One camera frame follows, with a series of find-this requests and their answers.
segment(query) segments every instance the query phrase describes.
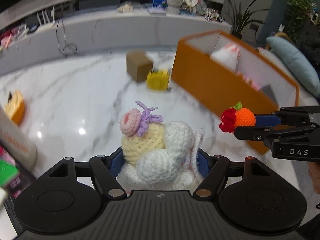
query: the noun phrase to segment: screw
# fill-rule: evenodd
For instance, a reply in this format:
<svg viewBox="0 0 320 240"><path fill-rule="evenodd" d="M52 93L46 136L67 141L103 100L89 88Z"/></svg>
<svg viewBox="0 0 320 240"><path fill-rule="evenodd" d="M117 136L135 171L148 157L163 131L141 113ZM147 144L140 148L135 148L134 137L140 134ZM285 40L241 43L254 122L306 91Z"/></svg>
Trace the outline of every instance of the screw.
<svg viewBox="0 0 320 240"><path fill-rule="evenodd" d="M121 197L124 194L124 191L122 189L119 188L114 188L108 191L108 194L111 197Z"/></svg>
<svg viewBox="0 0 320 240"><path fill-rule="evenodd" d="M197 190L196 194L199 197L209 197L211 195L211 191L208 189L199 189Z"/></svg>

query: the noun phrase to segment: red crocheted rose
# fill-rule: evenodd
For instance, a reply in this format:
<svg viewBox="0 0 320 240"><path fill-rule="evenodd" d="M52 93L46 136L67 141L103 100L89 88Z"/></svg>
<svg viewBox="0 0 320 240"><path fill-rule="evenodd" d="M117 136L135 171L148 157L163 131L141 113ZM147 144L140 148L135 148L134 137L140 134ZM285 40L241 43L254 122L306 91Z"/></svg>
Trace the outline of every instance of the red crocheted rose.
<svg viewBox="0 0 320 240"><path fill-rule="evenodd" d="M223 132L233 132L236 123L236 109L229 108L221 114L221 123L219 128Z"/></svg>

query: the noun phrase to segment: orange storage bin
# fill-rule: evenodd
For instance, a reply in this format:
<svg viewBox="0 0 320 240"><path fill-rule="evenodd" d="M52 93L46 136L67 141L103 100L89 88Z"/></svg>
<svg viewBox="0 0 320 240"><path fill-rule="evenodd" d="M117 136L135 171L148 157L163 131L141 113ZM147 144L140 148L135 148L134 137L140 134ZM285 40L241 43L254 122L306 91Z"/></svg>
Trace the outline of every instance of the orange storage bin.
<svg viewBox="0 0 320 240"><path fill-rule="evenodd" d="M237 69L210 59L213 51L230 42L240 49ZM251 87L242 75L260 87L270 86L276 101ZM237 102L242 102L254 114L270 114L279 107L297 106L299 102L299 86L294 80L253 47L222 31L181 39L171 78L217 116ZM268 150L262 142L248 144L261 154Z"/></svg>

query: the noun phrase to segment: light blue pillow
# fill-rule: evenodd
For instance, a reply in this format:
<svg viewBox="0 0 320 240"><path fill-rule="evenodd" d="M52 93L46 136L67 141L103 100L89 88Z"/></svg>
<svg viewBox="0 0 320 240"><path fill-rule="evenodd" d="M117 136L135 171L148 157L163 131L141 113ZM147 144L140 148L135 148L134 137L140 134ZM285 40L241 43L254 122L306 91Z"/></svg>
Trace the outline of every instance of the light blue pillow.
<svg viewBox="0 0 320 240"><path fill-rule="evenodd" d="M319 76L301 51L281 37L268 37L267 43L305 89L319 97Z"/></svg>

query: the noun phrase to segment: blue part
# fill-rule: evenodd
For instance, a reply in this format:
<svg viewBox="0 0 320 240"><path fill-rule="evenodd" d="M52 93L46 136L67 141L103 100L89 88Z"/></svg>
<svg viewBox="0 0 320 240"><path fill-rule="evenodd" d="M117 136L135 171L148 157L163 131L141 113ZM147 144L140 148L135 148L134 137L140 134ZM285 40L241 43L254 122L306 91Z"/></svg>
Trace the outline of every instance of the blue part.
<svg viewBox="0 0 320 240"><path fill-rule="evenodd" d="M116 178L118 176L118 174L120 173L121 167L123 164L124 164L124 158L123 158L123 154L121 151L121 152L119 152L119 154L116 157L114 157L112 159L112 162L111 162L110 173L112 174L112 176L114 178Z"/></svg>
<svg viewBox="0 0 320 240"><path fill-rule="evenodd" d="M281 124L281 120L276 115L256 115L256 126L274 127Z"/></svg>
<svg viewBox="0 0 320 240"><path fill-rule="evenodd" d="M198 169L203 178L205 178L209 173L209 167L207 159L199 152L198 154ZM121 167L124 164L124 158L122 151L114 157L111 161L110 173L114 178L118 176L121 171Z"/></svg>
<svg viewBox="0 0 320 240"><path fill-rule="evenodd" d="M203 178L205 178L209 173L208 161L207 159L198 152L198 170Z"/></svg>
<svg viewBox="0 0 320 240"><path fill-rule="evenodd" d="M161 7L165 9L167 7L167 0L153 0L152 7Z"/></svg>

